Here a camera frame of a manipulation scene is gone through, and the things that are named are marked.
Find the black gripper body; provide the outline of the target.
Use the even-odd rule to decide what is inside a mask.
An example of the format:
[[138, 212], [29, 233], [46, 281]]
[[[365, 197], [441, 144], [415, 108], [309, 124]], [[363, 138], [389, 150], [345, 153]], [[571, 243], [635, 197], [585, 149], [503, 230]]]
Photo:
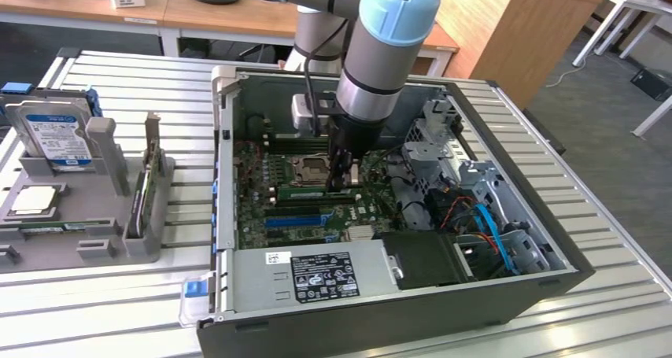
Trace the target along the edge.
[[383, 120], [361, 121], [347, 115], [329, 117], [327, 151], [365, 154], [374, 146], [383, 128]]

